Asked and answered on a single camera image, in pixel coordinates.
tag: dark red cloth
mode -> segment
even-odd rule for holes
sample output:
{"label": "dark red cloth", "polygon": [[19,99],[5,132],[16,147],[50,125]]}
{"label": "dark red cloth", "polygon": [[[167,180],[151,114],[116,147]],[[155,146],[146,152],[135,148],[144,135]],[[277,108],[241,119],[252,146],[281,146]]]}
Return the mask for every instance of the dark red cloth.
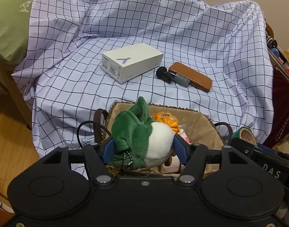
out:
{"label": "dark red cloth", "polygon": [[263,145],[273,148],[278,142],[289,134],[289,81],[274,68],[273,76],[273,106],[274,119],[271,134],[265,140]]}

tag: white sheet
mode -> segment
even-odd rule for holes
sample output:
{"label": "white sheet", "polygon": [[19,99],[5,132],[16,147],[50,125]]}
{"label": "white sheet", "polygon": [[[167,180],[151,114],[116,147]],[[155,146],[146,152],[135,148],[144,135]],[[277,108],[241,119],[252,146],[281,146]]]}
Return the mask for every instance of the white sheet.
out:
{"label": "white sheet", "polygon": [[[102,52],[141,42],[164,52],[162,66],[179,61],[210,77],[211,91],[169,85],[156,69],[120,85],[100,69]],[[273,68],[252,1],[33,0],[27,56],[13,77],[32,107],[40,156],[61,144],[78,148],[76,128],[97,108],[138,96],[198,110],[233,131],[252,125],[258,142],[271,132]],[[93,140],[90,128],[81,138]]]}

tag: screw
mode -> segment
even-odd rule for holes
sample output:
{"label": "screw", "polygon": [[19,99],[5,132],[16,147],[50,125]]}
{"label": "screw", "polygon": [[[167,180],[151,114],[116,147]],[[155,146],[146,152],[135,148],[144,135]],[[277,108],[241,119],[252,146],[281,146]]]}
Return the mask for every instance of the screw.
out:
{"label": "screw", "polygon": [[141,182],[142,186],[148,186],[150,183],[148,181]]}
{"label": "screw", "polygon": [[99,183],[108,183],[111,181],[111,177],[108,175],[100,175],[96,178]]}
{"label": "screw", "polygon": [[182,175],[179,177],[179,180],[183,183],[192,183],[195,178],[191,175]]}

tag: cardboard box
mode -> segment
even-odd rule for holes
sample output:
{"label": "cardboard box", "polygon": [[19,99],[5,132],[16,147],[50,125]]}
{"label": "cardboard box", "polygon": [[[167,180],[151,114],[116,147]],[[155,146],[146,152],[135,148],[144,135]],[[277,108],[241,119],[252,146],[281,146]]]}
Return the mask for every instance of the cardboard box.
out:
{"label": "cardboard box", "polygon": [[102,53],[101,69],[124,83],[160,65],[163,53],[148,44],[134,44]]}

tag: woven basket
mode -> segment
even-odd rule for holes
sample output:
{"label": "woven basket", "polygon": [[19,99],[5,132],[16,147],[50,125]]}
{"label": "woven basket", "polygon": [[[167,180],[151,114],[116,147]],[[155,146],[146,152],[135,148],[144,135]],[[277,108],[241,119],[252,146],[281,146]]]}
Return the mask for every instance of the woven basket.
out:
{"label": "woven basket", "polygon": [[[105,126],[111,131],[112,125],[114,123],[115,117],[124,110],[128,110],[134,103],[126,102],[115,102],[109,111],[109,115],[106,119]],[[162,105],[155,105],[149,103],[149,109],[151,116],[157,112],[169,112],[178,118],[179,125],[185,125],[184,131],[188,136],[191,143],[201,143],[206,145],[209,149],[221,150],[224,145],[224,140],[221,138],[220,134],[216,130],[211,120],[206,117],[206,115],[191,109],[168,107]],[[206,165],[205,174],[209,174],[213,171],[219,169],[219,165]],[[125,174],[137,174],[142,176],[173,176],[178,177],[178,173],[163,174],[159,172],[158,167],[151,169],[138,169],[135,171],[124,171]],[[119,174],[120,170],[116,168],[109,167],[109,171],[112,174]]]}

